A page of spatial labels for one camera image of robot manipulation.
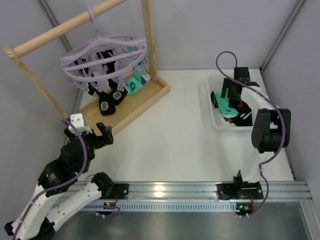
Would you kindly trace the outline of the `purple round clip hanger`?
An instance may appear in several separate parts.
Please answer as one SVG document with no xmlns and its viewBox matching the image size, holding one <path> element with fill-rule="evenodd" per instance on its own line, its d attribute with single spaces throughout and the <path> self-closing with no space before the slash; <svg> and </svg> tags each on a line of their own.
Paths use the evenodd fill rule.
<svg viewBox="0 0 320 240">
<path fill-rule="evenodd" d="M 104 82 L 109 79 L 126 88 L 124 76 L 137 67 L 146 67 L 147 40 L 134 34 L 101 35 L 93 9 L 87 10 L 97 37 L 60 59 L 65 79 L 85 92 L 89 91 L 89 85 L 98 92 L 104 91 Z"/>
</svg>

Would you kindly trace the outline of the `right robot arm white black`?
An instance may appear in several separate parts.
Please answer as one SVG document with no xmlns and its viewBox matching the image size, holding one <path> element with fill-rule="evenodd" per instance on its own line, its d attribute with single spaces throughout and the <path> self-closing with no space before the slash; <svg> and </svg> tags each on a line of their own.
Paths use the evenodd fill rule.
<svg viewBox="0 0 320 240">
<path fill-rule="evenodd" d="M 233 78 L 225 77 L 222 85 L 223 99 L 229 106 L 247 105 L 252 125 L 251 144 L 253 151 L 244 167 L 233 177 L 233 184 L 223 186 L 220 199 L 263 199 L 260 181 L 265 181 L 264 167 L 276 158 L 290 141 L 291 111 L 279 108 L 261 92 L 260 85 L 251 81 L 248 67 L 236 66 Z"/>
</svg>

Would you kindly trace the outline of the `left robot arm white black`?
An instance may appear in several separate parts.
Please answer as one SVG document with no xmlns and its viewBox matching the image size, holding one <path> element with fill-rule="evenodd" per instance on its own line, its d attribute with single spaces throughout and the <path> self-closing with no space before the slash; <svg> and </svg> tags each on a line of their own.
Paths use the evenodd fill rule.
<svg viewBox="0 0 320 240">
<path fill-rule="evenodd" d="M 61 205 L 56 201 L 68 188 L 89 170 L 95 150 L 114 142 L 112 127 L 97 123 L 101 135 L 85 126 L 75 126 L 66 120 L 64 129 L 68 142 L 60 150 L 57 159 L 48 163 L 40 174 L 33 195 L 15 220 L 5 224 L 4 229 L 14 240 L 50 240 L 55 233 L 78 211 L 101 197 L 108 197 L 114 182 L 105 172 L 96 173 L 78 193 Z"/>
</svg>

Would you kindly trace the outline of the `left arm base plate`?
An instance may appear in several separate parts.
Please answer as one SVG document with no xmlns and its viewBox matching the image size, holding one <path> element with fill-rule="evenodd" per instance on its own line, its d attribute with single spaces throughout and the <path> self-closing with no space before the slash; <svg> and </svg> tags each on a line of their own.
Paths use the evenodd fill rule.
<svg viewBox="0 0 320 240">
<path fill-rule="evenodd" d="M 127 199 L 129 194 L 129 186 L 130 185 L 127 183 L 115 183 L 108 198 L 112 200 Z"/>
</svg>

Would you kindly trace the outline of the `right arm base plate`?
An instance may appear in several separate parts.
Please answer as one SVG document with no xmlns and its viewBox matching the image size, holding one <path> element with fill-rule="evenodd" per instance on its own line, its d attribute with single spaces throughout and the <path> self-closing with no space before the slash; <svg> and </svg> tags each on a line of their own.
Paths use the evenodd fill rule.
<svg viewBox="0 0 320 240">
<path fill-rule="evenodd" d="M 234 183 L 221 183 L 217 185 L 219 200 L 262 200 L 264 198 L 260 182 L 244 183 L 236 186 Z"/>
</svg>

